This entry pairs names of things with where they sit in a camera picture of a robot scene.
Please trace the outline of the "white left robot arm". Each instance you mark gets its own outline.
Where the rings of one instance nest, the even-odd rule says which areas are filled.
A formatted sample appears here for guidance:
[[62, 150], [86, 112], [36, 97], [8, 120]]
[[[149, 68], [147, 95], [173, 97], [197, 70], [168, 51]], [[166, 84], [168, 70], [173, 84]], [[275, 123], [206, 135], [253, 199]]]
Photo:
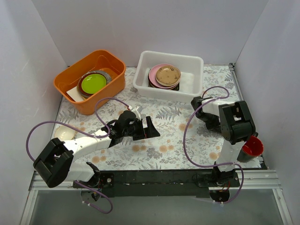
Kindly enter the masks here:
[[124, 137], [134, 141], [159, 137], [151, 117], [146, 117], [147, 126], [137, 110], [126, 110], [118, 119], [112, 120], [97, 132], [77, 139], [61, 141], [53, 138], [44, 147], [33, 163], [33, 167], [49, 188], [65, 180], [78, 181], [88, 187], [96, 187], [101, 171], [91, 162], [77, 163], [76, 160], [97, 150], [106, 150], [122, 142]]

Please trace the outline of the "pink speckled glass plate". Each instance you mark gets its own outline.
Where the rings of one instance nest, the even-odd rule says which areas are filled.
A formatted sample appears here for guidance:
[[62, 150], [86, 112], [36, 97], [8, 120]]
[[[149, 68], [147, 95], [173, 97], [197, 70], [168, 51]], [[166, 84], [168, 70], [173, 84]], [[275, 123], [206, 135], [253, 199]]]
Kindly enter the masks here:
[[163, 66], [158, 69], [155, 78], [163, 86], [173, 86], [180, 81], [181, 71], [174, 66]]

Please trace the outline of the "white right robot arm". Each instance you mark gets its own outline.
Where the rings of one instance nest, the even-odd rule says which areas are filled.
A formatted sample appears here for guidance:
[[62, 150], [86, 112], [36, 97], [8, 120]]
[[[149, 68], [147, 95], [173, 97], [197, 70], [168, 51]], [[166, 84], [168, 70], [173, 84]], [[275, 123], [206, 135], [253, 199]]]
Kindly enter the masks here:
[[224, 101], [195, 97], [191, 106], [195, 116], [209, 131], [220, 133], [223, 146], [214, 163], [212, 182], [223, 186], [234, 179], [235, 164], [246, 141], [255, 133], [255, 124], [245, 101]]

